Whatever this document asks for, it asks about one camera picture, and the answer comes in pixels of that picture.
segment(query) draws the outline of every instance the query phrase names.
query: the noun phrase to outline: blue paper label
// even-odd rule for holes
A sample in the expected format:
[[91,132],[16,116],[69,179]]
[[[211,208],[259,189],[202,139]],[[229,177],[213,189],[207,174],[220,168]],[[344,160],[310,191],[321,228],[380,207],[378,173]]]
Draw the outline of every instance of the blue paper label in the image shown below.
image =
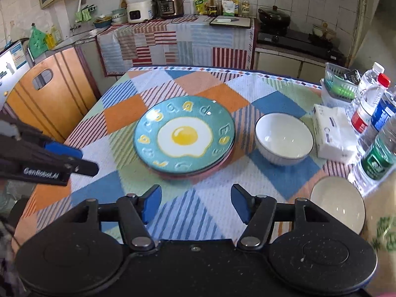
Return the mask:
[[371,117],[371,124],[379,132],[381,128],[384,127],[389,117],[393,116],[395,113],[396,107],[392,103],[381,98]]

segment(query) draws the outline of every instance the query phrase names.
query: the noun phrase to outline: red bottle cap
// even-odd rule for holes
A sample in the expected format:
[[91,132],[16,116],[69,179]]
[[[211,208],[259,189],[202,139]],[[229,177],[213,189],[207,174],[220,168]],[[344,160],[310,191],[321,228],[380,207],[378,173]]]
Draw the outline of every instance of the red bottle cap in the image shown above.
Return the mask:
[[391,80],[388,78],[387,75],[385,74],[379,74],[378,75],[378,82],[384,86],[385,88],[388,88],[391,85]]

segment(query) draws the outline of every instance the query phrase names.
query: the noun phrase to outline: table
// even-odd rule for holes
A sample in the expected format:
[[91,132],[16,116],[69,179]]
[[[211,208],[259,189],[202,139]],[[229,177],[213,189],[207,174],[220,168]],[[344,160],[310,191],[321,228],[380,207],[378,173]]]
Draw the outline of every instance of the table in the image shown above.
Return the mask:
[[143,65],[253,69],[254,19],[250,29],[212,27],[212,20],[189,14],[111,26],[97,36],[105,75],[123,75],[130,67]]
[[[68,137],[96,161],[95,177],[73,174],[66,187],[38,185],[16,229],[24,242],[86,198],[115,202],[126,193],[141,195],[160,184],[162,204],[148,230],[154,238],[236,240],[245,226],[232,207],[230,189],[239,183],[252,195],[278,202],[309,197],[313,185],[327,175],[347,177],[351,166],[319,159],[314,149],[301,163],[279,167],[264,159],[254,143],[255,122],[264,114],[285,112],[300,118],[313,132],[311,110],[321,103],[321,87],[261,72],[219,68],[161,66],[131,68],[107,91]],[[154,104],[176,96],[214,99],[231,113],[236,146],[231,162],[208,178],[165,181],[138,159],[132,135],[138,119]],[[121,240],[115,223],[102,230]],[[276,224],[273,237],[289,230]]]

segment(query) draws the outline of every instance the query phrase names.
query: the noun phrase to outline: gray basket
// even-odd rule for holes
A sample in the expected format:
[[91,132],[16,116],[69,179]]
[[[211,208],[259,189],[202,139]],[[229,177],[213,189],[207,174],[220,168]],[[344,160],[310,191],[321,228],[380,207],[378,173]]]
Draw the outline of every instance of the gray basket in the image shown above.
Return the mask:
[[347,68],[326,62],[324,85],[333,98],[350,102],[355,98],[358,86],[342,78],[348,71]]

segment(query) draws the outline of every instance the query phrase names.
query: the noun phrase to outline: faucet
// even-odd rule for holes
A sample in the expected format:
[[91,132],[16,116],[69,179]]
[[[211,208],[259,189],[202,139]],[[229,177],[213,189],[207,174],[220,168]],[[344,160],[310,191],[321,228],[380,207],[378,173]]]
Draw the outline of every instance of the faucet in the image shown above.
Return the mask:
[[74,24],[73,27],[70,28],[70,31],[72,31],[72,33],[74,33],[74,31],[76,31],[76,29],[78,29],[80,27],[81,27],[81,25]]

